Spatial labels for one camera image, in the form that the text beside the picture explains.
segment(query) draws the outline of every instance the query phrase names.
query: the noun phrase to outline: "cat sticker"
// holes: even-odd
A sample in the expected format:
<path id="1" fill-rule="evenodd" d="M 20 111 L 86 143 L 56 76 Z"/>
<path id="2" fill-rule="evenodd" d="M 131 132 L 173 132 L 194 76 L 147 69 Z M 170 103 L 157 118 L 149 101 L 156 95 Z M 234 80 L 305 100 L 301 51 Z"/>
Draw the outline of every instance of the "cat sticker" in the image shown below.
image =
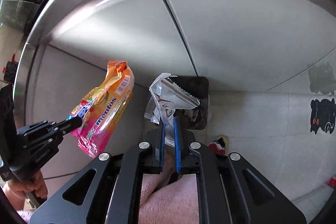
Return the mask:
<path id="1" fill-rule="evenodd" d="M 329 63 L 320 66 L 313 66 L 308 69 L 310 80 L 310 91 L 322 94 L 331 93 L 334 95 L 336 89 L 336 80 L 333 68 Z"/>
<path id="2" fill-rule="evenodd" d="M 310 100 L 310 132 L 322 130 L 332 134 L 335 129 L 336 105 L 334 97 L 319 96 Z"/>

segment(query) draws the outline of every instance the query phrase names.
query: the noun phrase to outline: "mentos candy bag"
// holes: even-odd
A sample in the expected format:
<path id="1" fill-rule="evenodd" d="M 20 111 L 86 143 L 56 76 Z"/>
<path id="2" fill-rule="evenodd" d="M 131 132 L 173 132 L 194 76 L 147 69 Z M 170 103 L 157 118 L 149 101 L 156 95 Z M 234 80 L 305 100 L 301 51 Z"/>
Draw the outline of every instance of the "mentos candy bag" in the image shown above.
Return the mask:
<path id="1" fill-rule="evenodd" d="M 78 146 L 91 157 L 104 151 L 118 119 L 132 94 L 134 76 L 125 61 L 110 61 L 105 81 L 91 90 L 68 119 L 79 116 L 81 127 L 71 134 Z"/>

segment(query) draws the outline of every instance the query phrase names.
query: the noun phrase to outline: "red object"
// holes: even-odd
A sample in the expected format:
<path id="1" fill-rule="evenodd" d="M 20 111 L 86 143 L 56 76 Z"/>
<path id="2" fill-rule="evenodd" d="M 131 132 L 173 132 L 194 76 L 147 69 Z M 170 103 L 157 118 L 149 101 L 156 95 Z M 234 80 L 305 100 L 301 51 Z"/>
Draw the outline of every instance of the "red object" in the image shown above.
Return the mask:
<path id="1" fill-rule="evenodd" d="M 336 189 L 336 178 L 331 178 L 328 185 L 331 187 L 331 188 L 334 188 Z"/>
<path id="2" fill-rule="evenodd" d="M 225 155 L 225 148 L 221 147 L 220 145 L 218 145 L 217 143 L 209 143 L 209 148 L 216 154 L 218 155 Z"/>

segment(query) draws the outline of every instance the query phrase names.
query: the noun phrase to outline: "pink fluffy fabric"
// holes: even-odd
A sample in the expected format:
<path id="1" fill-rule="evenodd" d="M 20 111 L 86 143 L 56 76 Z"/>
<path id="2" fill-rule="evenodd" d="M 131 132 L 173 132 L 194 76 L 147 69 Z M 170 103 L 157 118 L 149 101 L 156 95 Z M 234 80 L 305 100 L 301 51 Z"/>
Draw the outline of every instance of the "pink fluffy fabric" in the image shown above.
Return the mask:
<path id="1" fill-rule="evenodd" d="M 198 224 L 198 196 L 195 175 L 159 188 L 174 171 L 174 159 L 165 155 L 159 175 L 144 175 L 140 198 L 139 224 Z"/>

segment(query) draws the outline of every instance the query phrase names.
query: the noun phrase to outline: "mentos text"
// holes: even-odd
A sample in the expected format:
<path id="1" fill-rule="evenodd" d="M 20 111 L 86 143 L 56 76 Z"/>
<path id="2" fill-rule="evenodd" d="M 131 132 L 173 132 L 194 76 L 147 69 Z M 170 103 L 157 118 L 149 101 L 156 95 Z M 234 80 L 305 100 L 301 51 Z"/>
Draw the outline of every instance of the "mentos text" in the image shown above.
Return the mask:
<path id="1" fill-rule="evenodd" d="M 100 116 L 100 118 L 95 123 L 96 126 L 100 125 L 100 123 L 102 122 L 102 120 L 104 120 L 104 118 L 106 117 L 106 115 L 108 114 L 108 112 L 110 111 L 111 107 L 113 106 L 113 104 L 115 103 L 116 100 L 117 100 L 116 97 L 112 98 L 111 102 L 107 105 L 104 113 Z"/>

